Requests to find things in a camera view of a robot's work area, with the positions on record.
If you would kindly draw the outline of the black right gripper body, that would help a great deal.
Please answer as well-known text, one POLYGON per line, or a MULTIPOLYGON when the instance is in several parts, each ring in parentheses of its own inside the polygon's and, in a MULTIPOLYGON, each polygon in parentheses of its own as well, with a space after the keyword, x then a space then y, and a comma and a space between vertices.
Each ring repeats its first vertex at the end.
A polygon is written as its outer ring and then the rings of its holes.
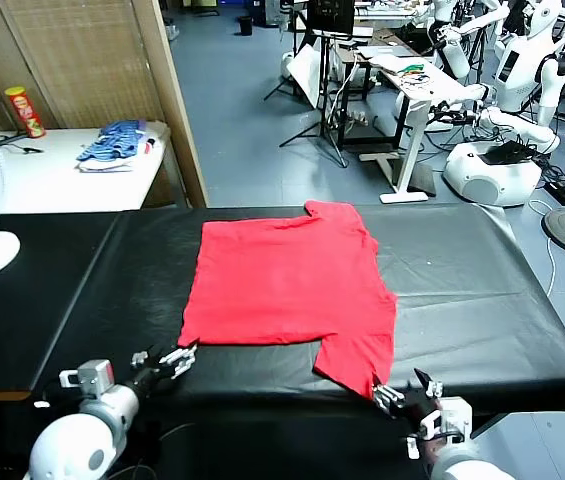
POLYGON ((398 402, 398 411, 413 433, 431 433, 435 428, 437 406, 422 389, 408 387, 403 392, 403 399, 398 402))

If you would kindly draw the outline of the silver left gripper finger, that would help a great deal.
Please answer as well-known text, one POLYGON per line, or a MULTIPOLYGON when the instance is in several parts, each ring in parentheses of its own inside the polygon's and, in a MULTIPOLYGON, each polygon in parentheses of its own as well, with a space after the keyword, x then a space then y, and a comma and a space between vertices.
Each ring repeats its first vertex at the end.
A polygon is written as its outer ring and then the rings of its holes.
POLYGON ((178 378, 182 374, 186 373, 191 369, 195 361, 195 354, 187 354, 174 360, 171 363, 171 366, 173 367, 172 378, 178 378))
POLYGON ((191 364, 195 361, 195 353, 197 345, 193 344, 188 347, 177 347, 174 350, 166 353, 160 358, 161 364, 191 364))

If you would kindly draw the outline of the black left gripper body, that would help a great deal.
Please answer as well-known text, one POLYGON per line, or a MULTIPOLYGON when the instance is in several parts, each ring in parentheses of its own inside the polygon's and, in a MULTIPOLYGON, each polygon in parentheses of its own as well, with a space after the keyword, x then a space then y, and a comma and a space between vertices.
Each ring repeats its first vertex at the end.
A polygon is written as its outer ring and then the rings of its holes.
POLYGON ((137 398, 148 398, 162 380, 172 377, 171 366, 162 362, 159 355, 151 355, 148 351, 132 355, 131 369, 134 374, 129 380, 129 388, 137 398))

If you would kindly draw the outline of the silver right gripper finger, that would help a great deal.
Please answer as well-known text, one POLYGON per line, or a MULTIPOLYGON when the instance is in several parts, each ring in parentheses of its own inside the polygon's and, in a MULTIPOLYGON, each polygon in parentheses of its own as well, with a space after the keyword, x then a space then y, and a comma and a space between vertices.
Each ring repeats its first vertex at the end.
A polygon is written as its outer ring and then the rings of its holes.
POLYGON ((397 415, 405 405, 405 395, 385 384, 373 386, 372 400, 387 415, 397 415))
POLYGON ((415 368, 414 373, 418 378, 421 386, 424 389, 425 395, 428 398, 441 398, 442 397, 442 382, 434 380, 428 373, 421 369, 415 368))

